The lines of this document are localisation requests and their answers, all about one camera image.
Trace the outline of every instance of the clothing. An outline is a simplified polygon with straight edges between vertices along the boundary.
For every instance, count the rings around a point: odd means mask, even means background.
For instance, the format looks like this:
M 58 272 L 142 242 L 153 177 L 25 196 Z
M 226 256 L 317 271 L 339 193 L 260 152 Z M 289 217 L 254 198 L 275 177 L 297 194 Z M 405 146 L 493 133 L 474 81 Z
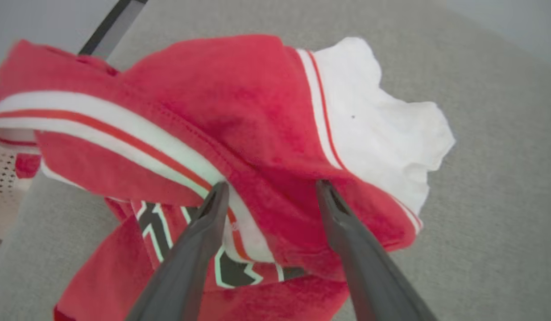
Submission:
M 123 319 L 190 214 L 230 183 L 199 319 L 325 320 L 348 295 L 315 182 L 330 179 L 387 250 L 422 228 L 427 172 L 454 143 L 434 103 L 379 87 L 368 45 L 311 53 L 249 35 L 172 45 L 122 73 L 20 42 L 0 68 L 0 144 L 107 197 L 122 224 L 77 273 L 59 320 Z

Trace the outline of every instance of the white stripe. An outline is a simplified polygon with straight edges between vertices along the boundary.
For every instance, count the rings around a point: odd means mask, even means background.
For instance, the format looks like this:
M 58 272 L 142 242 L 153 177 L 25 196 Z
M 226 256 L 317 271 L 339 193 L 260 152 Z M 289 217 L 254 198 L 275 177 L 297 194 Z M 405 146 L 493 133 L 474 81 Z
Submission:
M 117 201 L 119 203 L 128 203 L 127 200 L 124 200 L 124 199 L 120 199 L 120 198 L 116 198 L 116 197 L 110 197 L 110 196 L 107 196 L 106 198 L 108 199 L 112 199 L 113 201 Z
M 283 268 L 279 264 L 275 264 L 275 268 L 277 269 L 277 280 L 279 282 L 285 281 L 285 275 L 283 274 Z
M 170 229 L 169 229 L 169 226 L 168 226 L 168 221 L 166 220 L 166 216 L 162 211 L 162 206 L 161 206 L 160 203 L 157 203 L 157 204 L 154 205 L 153 213 L 158 214 L 158 216 L 161 218 L 162 228 L 163 228 L 163 230 L 165 230 L 166 242 L 167 242 L 169 248 L 172 248 L 172 246 L 174 244 L 172 242 L 172 237 L 170 236 Z
M 153 242 L 154 252 L 156 252 L 156 254 L 157 254 L 158 261 L 162 263 L 162 261 L 165 260 L 165 259 L 162 256 L 161 248 L 159 248 L 159 246 L 158 246 L 157 237 L 154 234 L 154 229 L 153 229 L 153 226 L 151 224 L 149 224 L 145 228 L 145 230 L 142 231 L 142 237 L 145 238 L 147 236 L 147 234 L 150 234 L 150 239 Z
M 309 57 L 309 53 L 307 53 L 303 49 L 297 49 L 297 53 L 301 58 L 303 67 L 305 68 L 305 75 L 307 76 L 307 81 L 309 83 L 309 89 L 311 92 L 311 103 L 313 105 L 313 115 L 315 116 L 315 124 L 317 127 L 317 133 L 319 135 L 319 142 L 321 143 L 321 148 L 323 149 L 323 153 L 325 154 L 328 162 L 336 169 L 342 169 L 339 165 L 339 162 L 335 158 L 335 155 L 333 154 L 329 136 L 327 135 L 327 124 L 325 122 L 323 101 L 315 67 L 313 66 L 313 62 Z
M 216 253 L 216 256 L 214 256 L 214 274 L 216 275 L 216 284 L 219 287 L 223 288 L 234 288 L 233 286 L 222 281 L 222 265 L 220 264 L 220 258 L 222 258 L 222 254 L 224 254 L 224 246 L 220 246 L 218 253 Z
M 398 204 L 398 207 L 400 207 L 400 209 L 402 209 L 402 211 L 404 211 L 404 213 L 406 214 L 406 216 L 410 220 L 410 223 L 412 223 L 412 225 L 414 226 L 414 231 L 416 232 L 416 235 L 418 235 L 418 233 L 420 233 L 420 223 L 418 223 L 418 221 L 420 221 L 420 218 L 412 215 L 412 213 L 410 213 L 410 211 L 408 211 L 406 206 L 402 205 L 402 203 L 400 203 L 397 199 L 395 199 L 394 197 L 391 197 L 391 198 L 396 202 L 396 204 Z
M 141 201 L 141 209 L 139 209 L 137 211 L 137 213 L 135 214 L 135 217 L 137 218 L 137 221 L 139 221 L 139 219 L 141 219 L 141 215 L 145 212 L 145 210 L 146 210 L 146 202 Z
M 190 225 L 190 222 L 192 219 L 190 218 L 190 215 L 188 214 L 188 210 L 186 210 L 186 207 L 181 206 L 180 211 L 182 212 L 182 215 L 184 216 L 184 219 L 186 220 L 186 224 Z
M 194 171 L 194 173 L 197 173 L 198 176 L 202 177 L 210 185 L 226 180 L 206 158 L 189 148 L 175 136 L 172 136 L 134 112 L 111 102 L 84 94 L 60 91 L 16 94 L 0 101 L 0 112 L 30 109 L 69 110 L 91 116 L 153 146 Z M 205 198 L 207 195 L 207 191 L 203 187 L 157 161 L 152 156 L 104 132 L 89 128 L 84 124 L 59 119 L 0 118 L 0 128 L 41 129 L 51 132 L 63 132 L 83 138 L 112 150 L 154 173 L 187 186 L 202 198 Z M 269 246 L 267 246 L 265 237 L 257 227 L 257 224 L 249 213 L 249 209 L 247 209 L 243 200 L 232 186 L 230 186 L 229 204 L 238 221 L 243 245 L 249 257 L 260 262 L 275 262 L 273 254 L 271 254 Z M 226 252 L 232 259 L 242 262 L 243 259 L 237 255 L 235 248 L 232 247 L 232 237 L 231 233 L 229 235 L 224 234 L 224 240 L 228 240 L 226 242 Z

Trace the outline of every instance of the striped trim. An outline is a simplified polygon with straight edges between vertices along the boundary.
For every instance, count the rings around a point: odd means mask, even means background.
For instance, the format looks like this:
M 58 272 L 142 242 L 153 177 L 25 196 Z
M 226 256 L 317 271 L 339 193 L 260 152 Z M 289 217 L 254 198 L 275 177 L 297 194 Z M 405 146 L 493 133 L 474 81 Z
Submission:
M 328 162 L 337 169 L 349 171 L 341 160 L 339 153 L 335 148 L 333 142 L 332 130 L 329 121 L 329 114 L 327 110 L 327 100 L 325 97 L 325 91 L 323 87 L 323 81 L 317 61 L 310 51 L 302 49 L 297 50 L 305 69 L 307 81 L 311 90 L 311 101 L 313 104 L 313 112 L 315 116 L 315 124 L 317 126 L 317 132 L 319 134 L 319 141 L 323 149 L 323 153 L 327 157 Z M 400 206 L 402 211 L 408 217 L 408 220 L 414 226 L 416 234 L 422 230 L 423 223 L 406 205 L 402 204 L 396 197 L 387 193 L 392 199 Z
M 174 245 L 174 243 L 172 241 L 172 236 L 170 235 L 170 228 L 168 225 L 168 221 L 166 219 L 166 215 L 162 211 L 161 203 L 156 203 L 154 205 L 153 213 L 157 213 L 158 216 L 161 218 L 163 230 L 165 230 L 166 243 L 168 244 L 169 248 L 172 249 L 172 246 Z
M 206 158 L 157 125 L 89 95 L 59 91 L 13 95 L 0 102 L 0 128 L 41 129 L 88 140 L 185 185 L 202 198 L 214 183 L 226 180 Z M 228 221 L 240 227 L 224 234 L 226 244 L 234 244 L 234 248 L 226 246 L 231 258 L 273 262 L 263 234 L 232 186 Z
M 325 99 L 323 82 L 321 81 L 321 74 L 319 73 L 319 68 L 317 67 L 317 61 L 315 60 L 315 57 L 313 57 L 312 52 L 308 51 L 307 53 L 309 54 L 309 58 L 311 59 L 311 63 L 313 63 L 313 67 L 317 75 L 317 85 L 319 86 L 319 95 L 321 95 L 321 107 L 323 108 L 323 116 L 325 118 L 325 128 L 327 130 L 327 138 L 329 140 L 329 146 L 331 147 L 333 156 L 339 163 L 339 166 L 341 167 L 341 169 L 347 170 L 347 167 L 345 167 L 344 163 L 341 161 L 341 158 L 339 157 L 339 153 L 337 153 L 337 150 L 335 149 L 335 144 L 333 143 L 333 135 L 331 134 L 331 125 L 329 124 L 329 113 L 327 112 L 327 102 Z
M 216 285 L 223 288 L 235 288 L 234 286 L 231 286 L 227 283 L 224 283 L 224 281 L 222 281 L 222 264 L 220 260 L 225 250 L 226 248 L 224 246 L 220 246 L 218 253 L 216 253 L 216 256 L 214 256 L 214 275 L 216 276 Z
M 184 220 L 186 220 L 186 225 L 190 225 L 190 222 L 192 221 L 192 219 L 190 218 L 190 214 L 188 214 L 188 210 L 186 209 L 186 207 L 181 206 L 180 211 L 182 212 L 182 216 L 184 217 Z

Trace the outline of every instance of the gray fabric surface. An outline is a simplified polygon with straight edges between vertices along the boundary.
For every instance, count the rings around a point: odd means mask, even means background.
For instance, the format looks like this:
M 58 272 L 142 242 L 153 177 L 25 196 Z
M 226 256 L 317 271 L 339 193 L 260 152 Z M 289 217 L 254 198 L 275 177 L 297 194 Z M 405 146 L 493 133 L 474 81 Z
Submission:
M 39 173 L 0 245 L 0 321 L 52 320 L 71 278 L 117 225 L 102 198 Z
M 308 49 L 359 35 L 388 93 L 437 102 L 457 145 L 396 262 L 441 320 L 551 320 L 548 67 L 427 0 L 150 0 L 109 61 L 126 69 L 177 41 L 242 33 Z M 56 184 L 37 179 L 2 245 L 0 320 L 44 320 L 116 224 L 99 199 Z M 346 305 L 335 320 L 353 315 Z

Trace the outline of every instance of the white fabric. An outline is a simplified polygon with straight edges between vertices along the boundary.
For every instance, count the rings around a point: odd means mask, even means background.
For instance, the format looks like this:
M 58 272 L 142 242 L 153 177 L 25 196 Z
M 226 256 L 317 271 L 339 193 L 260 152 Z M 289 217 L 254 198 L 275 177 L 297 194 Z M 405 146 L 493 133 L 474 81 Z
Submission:
M 432 102 L 406 103 L 382 90 L 381 67 L 363 39 L 345 38 L 314 57 L 345 169 L 418 215 L 428 195 L 427 172 L 438 170 L 455 143 L 446 118 Z

